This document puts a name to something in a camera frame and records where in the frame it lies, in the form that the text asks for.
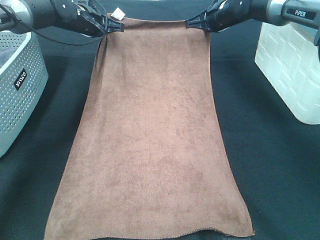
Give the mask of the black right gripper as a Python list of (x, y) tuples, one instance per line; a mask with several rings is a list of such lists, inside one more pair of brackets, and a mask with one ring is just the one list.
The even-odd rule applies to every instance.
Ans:
[(185, 28), (220, 32), (249, 20), (250, 5), (250, 0), (214, 0), (206, 12), (185, 20)]

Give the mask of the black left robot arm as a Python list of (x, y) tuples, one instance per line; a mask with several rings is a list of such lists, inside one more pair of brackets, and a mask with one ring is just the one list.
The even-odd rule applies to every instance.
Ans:
[(2, 0), (0, 30), (15, 34), (57, 27), (98, 38), (123, 32), (124, 24), (107, 16), (97, 0)]

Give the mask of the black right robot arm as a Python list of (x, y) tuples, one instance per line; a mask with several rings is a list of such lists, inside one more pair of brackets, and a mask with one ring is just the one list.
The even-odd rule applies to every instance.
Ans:
[(275, 26), (294, 22), (316, 29), (313, 44), (320, 45), (318, 0), (214, 0), (206, 10), (186, 20), (185, 27), (217, 33), (250, 19)]

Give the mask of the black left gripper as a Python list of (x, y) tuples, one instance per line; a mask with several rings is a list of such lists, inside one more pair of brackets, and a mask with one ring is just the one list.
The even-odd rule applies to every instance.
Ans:
[(103, 37), (114, 32), (123, 32), (125, 25), (111, 19), (98, 0), (55, 0), (54, 26), (80, 33), (89, 38)]

